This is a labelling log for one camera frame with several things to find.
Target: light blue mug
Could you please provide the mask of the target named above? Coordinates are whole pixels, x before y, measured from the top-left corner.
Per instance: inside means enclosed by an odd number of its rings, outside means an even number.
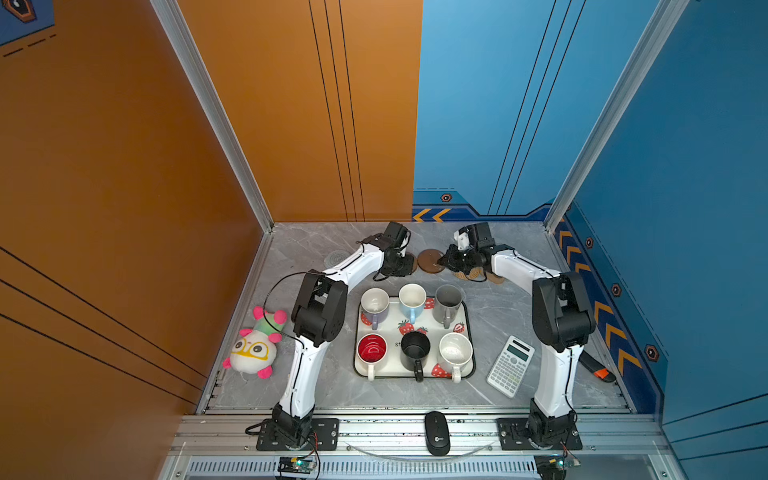
[[[410,323],[416,322],[416,317],[424,311],[424,302],[427,301],[427,292],[424,287],[416,283],[409,283],[400,289],[400,311]]]

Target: vent grille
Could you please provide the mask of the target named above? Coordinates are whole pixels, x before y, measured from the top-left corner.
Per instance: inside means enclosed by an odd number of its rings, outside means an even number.
[[[187,474],[193,477],[268,477],[277,457],[193,457]],[[467,458],[458,462],[398,462],[359,456],[322,458],[323,480],[370,480],[374,478],[539,478],[532,456]]]
[[[189,474],[201,473],[271,473],[276,463],[271,458],[267,460],[227,459],[226,457],[200,457],[190,462]]]

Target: calculator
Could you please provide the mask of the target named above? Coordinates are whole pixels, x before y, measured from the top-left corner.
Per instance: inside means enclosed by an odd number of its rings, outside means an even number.
[[[516,336],[510,336],[486,381],[510,399],[514,398],[522,383],[525,370],[531,363],[533,352],[532,346],[523,343]]]

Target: red mug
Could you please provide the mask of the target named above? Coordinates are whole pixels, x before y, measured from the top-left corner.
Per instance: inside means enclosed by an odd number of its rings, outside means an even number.
[[[357,356],[368,366],[368,380],[376,376],[375,365],[381,362],[386,355],[386,340],[375,333],[364,336],[357,343]]]

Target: metal bracket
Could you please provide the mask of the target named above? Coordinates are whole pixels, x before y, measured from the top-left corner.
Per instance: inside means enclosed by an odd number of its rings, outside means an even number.
[[[498,439],[502,443],[502,450],[558,450],[554,446],[541,449],[531,443],[528,437],[528,419],[496,419],[496,426],[498,427]],[[568,436],[565,447],[568,450],[584,448],[577,430]]]
[[[321,452],[336,450],[339,439],[339,419],[312,419],[312,431],[310,438],[317,434],[317,449]],[[302,450],[312,450],[312,442],[307,442]],[[262,452],[285,452],[290,450],[288,446],[277,441],[275,423],[267,422],[259,434],[259,442],[256,450]]]

